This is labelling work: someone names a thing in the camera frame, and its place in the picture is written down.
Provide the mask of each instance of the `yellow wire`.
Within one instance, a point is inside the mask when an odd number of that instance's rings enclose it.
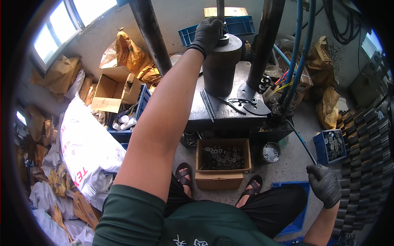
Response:
[[[290,83],[288,83],[287,85],[284,85],[284,86],[282,86],[282,87],[280,87],[280,88],[274,90],[274,92],[277,92],[277,91],[279,91],[280,89],[283,89],[283,88],[285,88],[285,87],[288,87],[288,86],[290,86],[290,85],[292,85],[292,84],[293,84],[293,82],[290,82]]]

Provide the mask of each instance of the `pliers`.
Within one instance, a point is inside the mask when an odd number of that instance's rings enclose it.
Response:
[[[238,102],[238,103],[249,103],[249,100],[246,98],[228,98],[228,97],[218,97],[219,99],[223,100],[225,102],[225,104],[227,104],[228,106],[232,107],[235,111],[237,111],[240,114],[246,115],[245,112],[242,112],[241,110],[237,109],[234,106],[234,102]]]

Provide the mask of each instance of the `foot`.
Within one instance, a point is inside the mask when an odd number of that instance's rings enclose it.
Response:
[[[188,168],[182,168],[182,169],[179,169],[179,172],[183,172],[184,170],[187,170]],[[190,180],[190,175],[188,174],[188,175],[185,175],[185,177],[188,179],[188,180]],[[190,187],[188,186],[188,185],[183,185],[183,191],[186,193],[186,195],[188,196],[188,197],[190,197],[191,198],[191,189],[190,189]]]
[[[257,184],[257,186],[260,186],[260,184],[256,180],[254,180],[254,182]],[[253,186],[248,185],[245,190],[247,190],[247,189],[253,189]],[[237,203],[237,205],[235,205],[235,207],[240,208],[243,205],[245,205],[245,203],[249,199],[249,197],[250,197],[250,195],[244,195],[243,197],[241,197],[240,201]]]

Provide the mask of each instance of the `window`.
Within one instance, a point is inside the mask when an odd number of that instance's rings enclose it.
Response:
[[[32,47],[32,57],[44,75],[64,47],[116,0],[63,0],[45,21]]]
[[[23,124],[25,124],[25,126],[27,126],[26,119],[23,117],[23,115],[19,111],[17,111],[17,117],[20,121],[22,121]]]
[[[97,17],[116,5],[116,0],[73,0],[75,8],[84,23],[89,25]]]
[[[382,54],[383,51],[374,30],[371,31],[371,34],[367,33],[361,47],[370,59],[375,51],[378,51],[380,54]]]

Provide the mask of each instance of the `green t-shirt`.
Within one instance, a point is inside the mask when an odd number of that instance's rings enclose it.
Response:
[[[93,245],[280,245],[262,234],[240,209],[201,201],[164,218],[165,202],[145,191],[113,185]]]

